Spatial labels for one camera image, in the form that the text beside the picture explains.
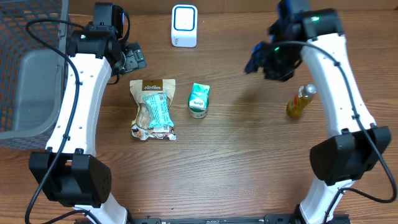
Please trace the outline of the teal snack bar wrapper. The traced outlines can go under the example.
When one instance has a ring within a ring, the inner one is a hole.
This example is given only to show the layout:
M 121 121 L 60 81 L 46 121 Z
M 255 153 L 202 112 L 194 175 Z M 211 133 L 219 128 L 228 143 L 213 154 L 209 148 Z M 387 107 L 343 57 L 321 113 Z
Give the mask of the teal snack bar wrapper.
M 169 113 L 166 93 L 154 93 L 143 96 L 144 103 L 150 112 L 149 128 L 169 125 L 174 127 Z

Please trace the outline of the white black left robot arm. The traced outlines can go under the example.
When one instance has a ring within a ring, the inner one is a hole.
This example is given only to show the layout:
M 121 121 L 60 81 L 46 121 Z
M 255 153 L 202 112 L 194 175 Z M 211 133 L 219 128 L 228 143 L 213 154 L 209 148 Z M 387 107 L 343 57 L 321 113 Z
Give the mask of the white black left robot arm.
M 127 41 L 129 30 L 128 14 L 108 2 L 97 2 L 93 20 L 76 26 L 62 52 L 68 78 L 55 129 L 45 151 L 29 159 L 37 193 L 93 223 L 132 221 L 111 194 L 111 170 L 96 158 L 95 148 L 104 89 L 147 65 L 140 45 Z

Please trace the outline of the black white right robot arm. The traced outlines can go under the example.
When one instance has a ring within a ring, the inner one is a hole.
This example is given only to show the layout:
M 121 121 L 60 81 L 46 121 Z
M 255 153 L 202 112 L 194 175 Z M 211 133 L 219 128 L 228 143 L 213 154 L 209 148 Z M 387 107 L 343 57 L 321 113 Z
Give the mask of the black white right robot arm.
M 258 43 L 245 66 L 268 80 L 285 82 L 306 63 L 318 90 L 328 139 L 310 150 L 315 174 L 307 196 L 291 215 L 266 215 L 266 223 L 348 223 L 333 212 L 342 196 L 363 174 L 383 163 L 391 141 L 388 127 L 378 127 L 358 90 L 346 51 L 338 13 L 313 11 L 306 1 L 281 1 L 278 20 L 270 26 L 270 42 Z

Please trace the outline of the teal tissue pack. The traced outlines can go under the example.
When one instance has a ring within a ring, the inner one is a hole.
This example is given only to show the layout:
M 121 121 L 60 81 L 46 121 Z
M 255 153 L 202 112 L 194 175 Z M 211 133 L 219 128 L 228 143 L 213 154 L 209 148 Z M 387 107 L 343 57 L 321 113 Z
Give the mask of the teal tissue pack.
M 188 98 L 188 107 L 194 110 L 205 111 L 208 109 L 210 86 L 194 83 Z

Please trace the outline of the beige PanTree snack pouch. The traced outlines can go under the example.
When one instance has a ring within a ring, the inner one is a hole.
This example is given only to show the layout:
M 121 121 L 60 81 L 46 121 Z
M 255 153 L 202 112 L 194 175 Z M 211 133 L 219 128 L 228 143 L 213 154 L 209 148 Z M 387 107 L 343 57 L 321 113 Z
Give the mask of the beige PanTree snack pouch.
M 137 115 L 131 134 L 141 141 L 149 139 L 176 140 L 170 115 L 176 81 L 174 79 L 131 80 L 130 92 L 137 104 Z

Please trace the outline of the yellow liquid bottle silver cap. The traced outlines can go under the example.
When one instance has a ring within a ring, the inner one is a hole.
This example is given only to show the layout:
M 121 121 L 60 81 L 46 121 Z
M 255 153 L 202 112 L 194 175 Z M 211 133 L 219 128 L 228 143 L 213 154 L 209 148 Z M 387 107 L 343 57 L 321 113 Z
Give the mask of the yellow liquid bottle silver cap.
M 316 86 L 312 83 L 301 86 L 294 98 L 287 103 L 287 115 L 291 118 L 299 118 L 303 109 L 312 102 L 316 92 Z

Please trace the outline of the green lid white jar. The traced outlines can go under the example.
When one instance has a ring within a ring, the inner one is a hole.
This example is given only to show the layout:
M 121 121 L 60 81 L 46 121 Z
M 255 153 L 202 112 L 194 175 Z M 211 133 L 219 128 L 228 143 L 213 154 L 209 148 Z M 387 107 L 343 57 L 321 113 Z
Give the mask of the green lid white jar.
M 197 96 L 193 93 L 188 97 L 188 110 L 195 119 L 202 119 L 208 114 L 208 97 Z

